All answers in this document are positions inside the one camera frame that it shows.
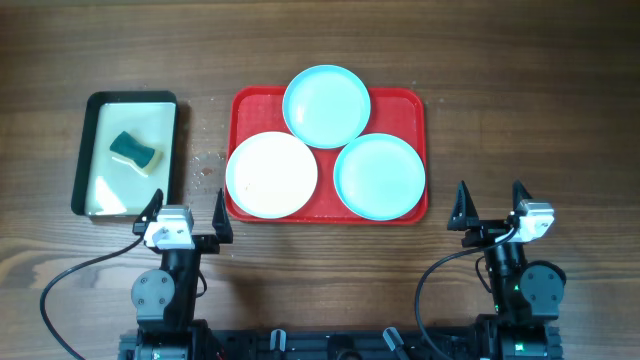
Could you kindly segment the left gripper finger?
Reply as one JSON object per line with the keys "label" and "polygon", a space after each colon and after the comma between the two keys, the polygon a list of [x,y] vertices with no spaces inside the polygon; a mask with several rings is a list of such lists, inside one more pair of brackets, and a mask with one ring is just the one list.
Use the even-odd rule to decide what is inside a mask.
{"label": "left gripper finger", "polygon": [[229,220],[228,212],[225,205],[225,193],[222,188],[218,190],[214,213],[212,218],[212,227],[215,230],[217,242],[221,244],[233,243],[233,230]]}
{"label": "left gripper finger", "polygon": [[153,194],[151,200],[146,205],[146,207],[142,210],[139,216],[134,221],[135,224],[148,224],[149,222],[155,221],[157,217],[157,213],[161,209],[163,205],[164,194],[163,191],[158,188]]}

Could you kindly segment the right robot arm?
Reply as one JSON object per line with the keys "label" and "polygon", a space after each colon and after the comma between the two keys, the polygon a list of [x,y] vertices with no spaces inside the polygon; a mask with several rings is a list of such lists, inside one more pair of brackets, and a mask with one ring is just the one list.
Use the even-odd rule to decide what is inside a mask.
{"label": "right robot arm", "polygon": [[489,276],[495,313],[481,314],[458,347],[459,359],[558,360],[564,357],[560,331],[551,323],[567,282],[548,261],[528,261],[524,246],[553,224],[554,209],[534,199],[521,182],[512,187],[513,210],[504,220],[482,220],[465,183],[460,183],[447,228],[463,231],[464,248],[480,249]]}

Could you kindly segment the white round plate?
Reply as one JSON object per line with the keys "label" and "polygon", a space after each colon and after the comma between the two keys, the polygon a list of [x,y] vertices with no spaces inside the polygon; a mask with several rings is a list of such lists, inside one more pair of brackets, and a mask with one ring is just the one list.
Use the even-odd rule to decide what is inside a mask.
{"label": "white round plate", "polygon": [[284,132],[262,132],[231,154],[225,184],[244,212],[262,219],[287,217],[314,194],[318,165],[310,148]]}

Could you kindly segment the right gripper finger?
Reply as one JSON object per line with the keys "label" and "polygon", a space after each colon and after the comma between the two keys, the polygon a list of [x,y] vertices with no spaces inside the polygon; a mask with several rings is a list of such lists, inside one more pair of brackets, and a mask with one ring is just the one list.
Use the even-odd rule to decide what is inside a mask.
{"label": "right gripper finger", "polygon": [[533,197],[526,190],[522,182],[515,180],[512,185],[513,211],[515,213],[526,213],[529,201],[532,199]]}
{"label": "right gripper finger", "polygon": [[464,181],[458,184],[455,203],[449,217],[447,229],[466,231],[479,226],[479,216]]}

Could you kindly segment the light blue plate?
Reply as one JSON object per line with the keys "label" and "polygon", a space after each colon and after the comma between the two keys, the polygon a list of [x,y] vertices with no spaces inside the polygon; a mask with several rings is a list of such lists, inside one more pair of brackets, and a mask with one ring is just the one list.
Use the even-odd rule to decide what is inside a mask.
{"label": "light blue plate", "polygon": [[390,134],[372,133],[340,151],[333,183],[338,198],[352,213],[383,222],[413,210],[427,181],[424,163],[409,143]]}
{"label": "light blue plate", "polygon": [[356,139],[368,125],[371,97],[363,81],[337,65],[317,65],[285,89],[282,114],[289,131],[310,147],[333,149]]}

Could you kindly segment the light blue plate top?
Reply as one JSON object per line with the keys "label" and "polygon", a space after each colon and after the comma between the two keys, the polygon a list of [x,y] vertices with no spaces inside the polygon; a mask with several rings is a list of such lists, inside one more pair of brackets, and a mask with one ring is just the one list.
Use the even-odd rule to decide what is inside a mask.
{"label": "light blue plate top", "polygon": [[310,147],[333,149],[356,139],[368,125],[371,97],[363,81],[337,65],[317,65],[285,89],[282,114],[289,131]]}

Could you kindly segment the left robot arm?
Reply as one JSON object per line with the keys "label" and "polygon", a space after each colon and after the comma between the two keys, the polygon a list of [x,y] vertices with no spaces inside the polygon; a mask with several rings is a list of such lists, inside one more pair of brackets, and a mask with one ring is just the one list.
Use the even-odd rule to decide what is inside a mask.
{"label": "left robot arm", "polygon": [[212,234],[195,235],[191,209],[165,205],[157,190],[133,224],[132,232],[161,256],[157,269],[140,275],[131,289],[138,329],[122,338],[120,359],[224,359],[223,346],[205,320],[194,318],[199,286],[206,281],[200,270],[201,256],[217,254],[222,244],[233,242],[224,191],[214,206]]}

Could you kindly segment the green and yellow sponge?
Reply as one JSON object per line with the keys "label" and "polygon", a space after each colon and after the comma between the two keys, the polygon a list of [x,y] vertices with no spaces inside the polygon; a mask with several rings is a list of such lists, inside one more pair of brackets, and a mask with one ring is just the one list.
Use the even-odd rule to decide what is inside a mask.
{"label": "green and yellow sponge", "polygon": [[148,177],[160,163],[163,152],[144,145],[126,131],[120,133],[109,146],[112,159]]}

